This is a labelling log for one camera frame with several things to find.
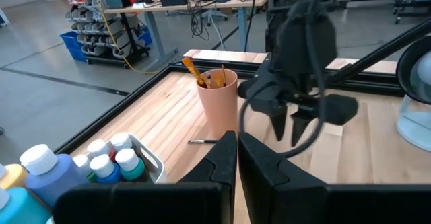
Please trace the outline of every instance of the desk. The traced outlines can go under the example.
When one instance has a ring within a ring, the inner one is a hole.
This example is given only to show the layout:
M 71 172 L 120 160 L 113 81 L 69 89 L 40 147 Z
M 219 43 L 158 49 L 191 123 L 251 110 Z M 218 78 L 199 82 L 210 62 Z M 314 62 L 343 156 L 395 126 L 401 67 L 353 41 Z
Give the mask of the desk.
M 267 0 L 256 0 L 255 6 L 260 7 L 264 6 L 264 4 L 267 2 Z M 212 3 L 211 5 L 205 6 L 205 4 L 208 4 L 209 2 L 202 2 L 204 9 L 221 9 L 221 8 L 238 8 L 238 25 L 239 25 L 239 33 L 240 33 L 240 45 L 242 45 L 242 48 L 245 46 L 245 40 L 246 40 L 246 33 L 247 33 L 247 12 L 246 8 L 251 7 L 253 4 L 253 1 L 247 0 L 244 2 L 241 2 L 239 0 L 230 0 L 226 3 Z M 191 7 L 195 6 L 194 1 L 190 1 Z M 175 48 L 174 50 L 171 50 L 170 52 L 165 52 L 162 44 L 162 40 L 160 39 L 159 30 L 156 24 L 156 21 L 154 19 L 153 12 L 155 11 L 186 11 L 187 6 L 186 5 L 179 5 L 179 6 L 161 6 L 161 5 L 155 5 L 151 7 L 144 7 L 142 3 L 133 4 L 130 7 L 123 8 L 123 9 L 107 9 L 104 11 L 104 13 L 144 13 L 145 20 L 148 23 L 148 29 L 150 31 L 150 35 L 153 40 L 154 49 L 156 50 L 157 56 L 158 56 L 158 62 L 155 63 L 156 65 L 162 65 L 167 60 L 172 58 L 172 56 L 178 52 L 178 49 Z
M 231 59 L 236 60 L 235 52 L 223 52 L 224 59 L 228 59 L 229 53 L 233 53 Z M 259 55 L 243 54 L 248 59 Z M 380 67 L 390 69 L 385 63 Z M 146 85 L 120 103 L 123 106 L 115 106 L 108 112 L 114 114 L 105 117 L 104 122 L 98 124 L 99 119 L 91 129 L 84 129 L 68 143 L 75 146 L 69 146 L 69 150 L 64 147 L 63 151 L 73 156 L 85 153 L 91 141 L 109 140 L 115 133 L 127 131 L 147 144 L 165 163 L 170 182 L 181 179 L 212 148 L 210 144 L 187 143 L 189 139 L 212 138 L 195 80 L 188 73 L 165 69 Z M 290 161 L 329 183 L 431 182 L 431 154 L 407 143 L 396 131 L 402 98 L 347 91 L 337 93 L 356 97 L 360 106 L 357 116 L 345 126 L 326 124 L 314 145 Z M 428 110 L 419 103 L 411 107 Z M 289 107 L 289 113 L 293 111 L 295 109 Z M 290 148 L 290 119 L 281 142 L 276 141 L 265 115 L 248 109 L 245 122 L 246 131 L 273 150 L 281 152 Z M 309 126 L 300 141 L 308 137 L 313 128 Z M 236 184 L 234 223 L 250 223 L 239 175 Z

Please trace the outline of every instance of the concrete floor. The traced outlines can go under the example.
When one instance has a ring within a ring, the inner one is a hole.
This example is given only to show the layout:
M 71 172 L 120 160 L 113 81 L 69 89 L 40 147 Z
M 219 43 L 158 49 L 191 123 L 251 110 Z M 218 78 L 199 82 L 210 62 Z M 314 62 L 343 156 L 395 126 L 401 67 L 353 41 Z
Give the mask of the concrete floor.
M 0 28 L 3 164 L 17 162 L 20 154 L 35 144 L 46 143 L 56 149 L 151 77 L 121 67 L 74 61 L 59 37 L 70 30 L 71 23 L 64 19 L 68 9 L 64 1 L 38 1 L 4 9 L 11 24 Z M 349 9 L 333 12 L 339 56 L 360 58 L 423 19 L 405 18 L 395 25 L 391 12 L 388 1 L 350 3 Z M 219 41 L 212 27 L 208 28 L 210 40 L 191 38 L 186 15 L 166 17 L 157 13 L 156 21 L 163 28 L 160 33 L 165 49 L 178 47 L 179 53 L 171 61 L 178 61 L 189 49 L 210 49 Z M 230 17 L 218 25 L 226 36 L 238 24 Z M 256 15 L 250 51 L 265 51 L 265 27 L 265 14 Z M 238 32 L 225 45 L 228 50 L 241 51 Z M 388 59 L 396 61 L 401 53 Z M 135 67 L 142 69 L 153 59 L 150 53 L 150 58 L 143 57 Z

